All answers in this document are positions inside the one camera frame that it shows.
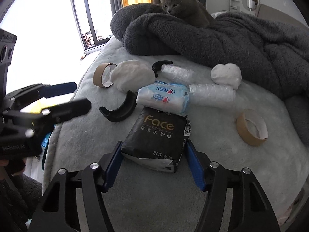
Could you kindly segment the brown tape roll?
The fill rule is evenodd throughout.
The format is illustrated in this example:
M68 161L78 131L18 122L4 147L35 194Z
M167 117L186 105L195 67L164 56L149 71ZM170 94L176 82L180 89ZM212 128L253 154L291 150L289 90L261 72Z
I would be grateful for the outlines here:
M93 84L101 88L109 88L113 85L110 80L111 72L117 67L114 63L100 64L93 75Z
M254 147L268 140L269 134L264 119L253 109L245 109L236 119L236 129L242 140Z

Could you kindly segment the small white tissue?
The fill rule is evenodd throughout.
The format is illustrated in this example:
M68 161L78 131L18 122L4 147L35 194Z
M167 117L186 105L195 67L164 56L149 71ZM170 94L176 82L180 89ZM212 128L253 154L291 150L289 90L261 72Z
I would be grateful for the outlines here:
M211 70L211 79L216 84L228 85L237 90L242 81L241 70L234 63L217 64Z

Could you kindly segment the black curved plastic piece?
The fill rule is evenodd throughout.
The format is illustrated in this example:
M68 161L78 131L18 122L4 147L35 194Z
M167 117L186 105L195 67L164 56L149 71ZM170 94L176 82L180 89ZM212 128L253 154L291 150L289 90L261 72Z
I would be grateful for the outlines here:
M137 93L128 91L126 94L126 98L120 107L110 111L106 107L101 106L99 108L99 111L110 122L114 123L121 122L126 118L128 118L135 110L137 106L136 99L137 99Z

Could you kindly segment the large white crumpled tissue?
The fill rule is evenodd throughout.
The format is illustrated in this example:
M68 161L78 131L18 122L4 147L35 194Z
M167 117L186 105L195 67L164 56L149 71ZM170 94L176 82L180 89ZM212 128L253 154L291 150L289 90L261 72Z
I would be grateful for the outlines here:
M144 62L127 60L113 69L110 81L123 93L128 91L136 93L140 88L153 84L155 74Z

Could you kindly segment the bubble wrap roll lower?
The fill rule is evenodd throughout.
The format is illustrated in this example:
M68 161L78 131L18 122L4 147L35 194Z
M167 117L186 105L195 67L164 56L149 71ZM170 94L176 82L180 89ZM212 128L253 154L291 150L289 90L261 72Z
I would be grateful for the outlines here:
M228 85L191 84L189 91L190 102L199 106L229 108L236 99L236 91Z

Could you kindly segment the small black curved piece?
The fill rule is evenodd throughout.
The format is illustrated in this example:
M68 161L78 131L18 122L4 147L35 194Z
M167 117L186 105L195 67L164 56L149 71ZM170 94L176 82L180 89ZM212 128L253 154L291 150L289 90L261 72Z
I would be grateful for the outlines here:
M173 64L172 61L170 60L161 60L161 61L157 61L152 65L152 70L154 72L155 77L158 77L158 72L161 71L162 66L166 64L166 65L170 65Z

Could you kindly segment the blue white tissue pack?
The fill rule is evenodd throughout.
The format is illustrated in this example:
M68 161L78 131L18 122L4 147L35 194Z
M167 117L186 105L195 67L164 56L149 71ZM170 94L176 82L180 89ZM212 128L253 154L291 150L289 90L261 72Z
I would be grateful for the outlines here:
M185 116L190 96L183 84L157 81L138 90L136 103L162 112Z

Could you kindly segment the dark grey fleece blanket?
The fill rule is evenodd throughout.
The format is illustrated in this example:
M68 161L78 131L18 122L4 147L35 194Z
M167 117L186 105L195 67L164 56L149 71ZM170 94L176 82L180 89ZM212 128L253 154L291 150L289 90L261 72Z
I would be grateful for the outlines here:
M123 7L110 27L133 55L182 55L210 68L236 64L245 80L283 100L299 138L308 144L307 29L237 12L197 28L152 3Z

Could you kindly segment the grey cat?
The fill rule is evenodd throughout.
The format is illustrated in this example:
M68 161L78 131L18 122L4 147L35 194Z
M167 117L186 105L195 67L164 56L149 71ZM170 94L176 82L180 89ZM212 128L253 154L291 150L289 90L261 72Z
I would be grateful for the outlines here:
M205 6L198 0L162 0L161 4L165 13L182 19L192 26L207 28L214 22Z

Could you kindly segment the brown bed headboard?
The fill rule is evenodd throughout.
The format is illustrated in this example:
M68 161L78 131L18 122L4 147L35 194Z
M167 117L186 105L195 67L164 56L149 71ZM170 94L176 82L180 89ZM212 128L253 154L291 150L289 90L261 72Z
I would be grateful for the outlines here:
M290 24L299 28L308 29L303 23L289 16L288 14L274 9L270 6L260 4L255 10L255 16L261 19L278 21L281 23Z

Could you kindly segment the window frame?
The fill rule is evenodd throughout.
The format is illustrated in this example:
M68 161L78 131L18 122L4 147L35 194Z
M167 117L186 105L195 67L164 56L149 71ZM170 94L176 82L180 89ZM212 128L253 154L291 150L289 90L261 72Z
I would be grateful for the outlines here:
M84 50L107 43L112 37L110 0L71 0L73 16Z

